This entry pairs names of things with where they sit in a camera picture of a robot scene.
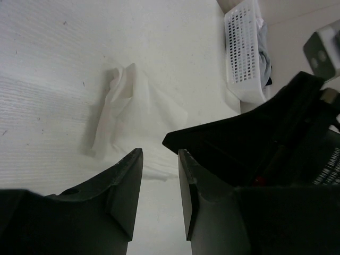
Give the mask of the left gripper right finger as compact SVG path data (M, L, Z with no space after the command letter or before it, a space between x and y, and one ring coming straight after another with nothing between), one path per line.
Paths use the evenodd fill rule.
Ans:
M339 254L339 186L234 188L178 152L193 254Z

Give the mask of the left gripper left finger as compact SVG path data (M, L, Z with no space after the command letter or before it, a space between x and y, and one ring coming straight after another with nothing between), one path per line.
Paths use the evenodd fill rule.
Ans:
M134 149L59 195L1 191L1 254L126 254L143 169Z

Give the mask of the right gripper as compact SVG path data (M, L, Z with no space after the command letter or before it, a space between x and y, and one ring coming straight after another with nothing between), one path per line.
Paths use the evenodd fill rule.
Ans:
M299 72L255 109L170 132L162 144L187 150L231 186L298 186L333 183L339 175L339 92Z

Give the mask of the white tank top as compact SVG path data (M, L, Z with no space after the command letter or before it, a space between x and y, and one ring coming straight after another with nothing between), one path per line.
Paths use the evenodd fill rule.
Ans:
M81 153L108 166L141 148L145 180L177 178L177 156L162 141L167 133L185 127L187 111L135 63L105 71L102 85L83 135Z

